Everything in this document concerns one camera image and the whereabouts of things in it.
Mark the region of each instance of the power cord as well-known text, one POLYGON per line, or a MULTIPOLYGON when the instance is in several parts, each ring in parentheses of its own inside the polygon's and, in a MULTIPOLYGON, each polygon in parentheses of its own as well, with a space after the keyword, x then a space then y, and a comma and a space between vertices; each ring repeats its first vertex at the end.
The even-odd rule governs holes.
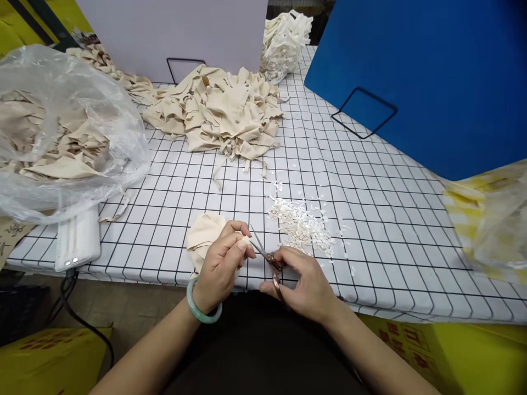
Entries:
MULTIPOLYGON (((77 284, 77 277, 78 276, 67 278, 68 285, 66 286, 66 300, 70 297, 73 288, 75 288, 75 285, 77 284)), ((48 317, 44 323, 44 328, 48 327, 53 321, 55 321, 55 318, 60 314, 63 307, 62 298, 59 296, 49 311, 48 317)))
POLYGON ((97 328, 94 326, 91 326, 89 323, 84 321, 81 317, 79 317, 71 308, 71 306, 68 304, 68 298, 70 297, 71 293, 73 292, 73 289, 75 288, 75 284, 77 284, 77 278, 79 277, 79 272, 77 269, 72 268, 68 269, 66 271, 66 277, 64 280, 62 280, 62 283, 60 283, 60 298, 57 299, 57 301, 53 304, 53 307, 49 313, 48 319, 46 320, 46 326, 50 324, 60 313, 62 308, 64 307, 67 311, 67 313, 78 323, 80 323, 82 326, 86 327, 90 331, 92 331, 95 335, 101 338, 102 341, 106 343, 108 346, 108 350, 110 351, 110 369, 114 366, 114 348, 112 347, 110 341, 106 336, 104 336, 97 328))

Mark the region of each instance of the hand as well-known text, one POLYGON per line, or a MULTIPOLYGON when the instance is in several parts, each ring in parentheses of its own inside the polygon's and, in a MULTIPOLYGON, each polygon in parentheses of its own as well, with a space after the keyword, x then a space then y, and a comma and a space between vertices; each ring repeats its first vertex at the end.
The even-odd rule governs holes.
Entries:
POLYGON ((209 314, 231 293, 234 272, 243 266, 245 259, 256 258, 253 247, 242 241, 243 236, 251 237, 247 224, 229 221, 209 247, 192 293, 194 303, 203 313, 209 314))
MULTIPOLYGON (((285 302, 300 315, 325 325, 334 316, 347 310, 333 293, 326 276, 317 260, 292 247, 282 246, 274 253, 275 260, 285 262, 300 274, 295 289, 280 284, 280 291, 285 302)), ((265 281, 260 285, 260 291, 278 299, 272 281, 265 281)))

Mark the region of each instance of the table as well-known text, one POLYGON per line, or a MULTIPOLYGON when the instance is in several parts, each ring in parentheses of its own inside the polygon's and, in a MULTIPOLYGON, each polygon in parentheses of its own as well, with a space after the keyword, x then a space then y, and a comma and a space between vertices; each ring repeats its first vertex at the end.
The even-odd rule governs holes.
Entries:
MULTIPOLYGON (((80 277, 186 286, 194 270, 187 230, 205 211, 250 223, 272 251, 284 237, 266 214, 272 194, 305 198, 309 210, 326 211, 336 240, 333 263, 318 251, 315 257, 334 292, 356 311, 413 322, 527 323, 527 287, 471 271, 433 174, 378 136, 360 140, 346 132, 330 118, 336 108, 304 87, 315 51, 306 47, 299 70, 279 85, 290 100, 281 105, 282 146, 264 156, 265 180, 260 163, 245 174, 244 160, 227 161, 217 176, 224 180, 220 192, 211 181, 221 158, 216 150, 189 153, 185 140, 172 142, 148 125, 149 174, 128 189, 125 215, 100 225, 101 256, 81 267, 80 277)), ((341 120, 367 133, 351 118, 341 120)), ((113 216, 121 199, 100 204, 101 216, 113 216)), ((36 226, 7 267, 52 274, 56 235, 56 225, 36 226)), ((271 274, 258 255, 241 269, 236 287, 258 289, 271 274)), ((283 280, 291 286, 298 277, 284 270, 283 280)))

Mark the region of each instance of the fingernail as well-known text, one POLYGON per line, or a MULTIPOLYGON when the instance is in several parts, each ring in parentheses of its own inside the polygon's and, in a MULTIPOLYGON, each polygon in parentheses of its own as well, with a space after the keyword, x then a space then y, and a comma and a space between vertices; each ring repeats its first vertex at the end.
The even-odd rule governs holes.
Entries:
POLYGON ((238 248, 242 251, 245 252, 245 250, 247 249, 247 245, 250 243, 249 240, 246 240, 247 236, 245 236, 243 239, 241 239, 237 245, 238 245, 238 248))

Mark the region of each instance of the blue board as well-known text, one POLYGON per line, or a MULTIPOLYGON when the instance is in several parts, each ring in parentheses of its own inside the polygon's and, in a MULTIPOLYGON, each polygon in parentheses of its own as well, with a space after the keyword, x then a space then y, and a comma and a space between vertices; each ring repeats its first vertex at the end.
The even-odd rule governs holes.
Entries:
MULTIPOLYGON (((526 7, 338 0, 305 85, 337 108, 357 86, 394 104, 378 134, 447 179, 507 165, 527 157, 526 7)), ((344 112, 368 128, 384 116, 360 98, 344 112)))

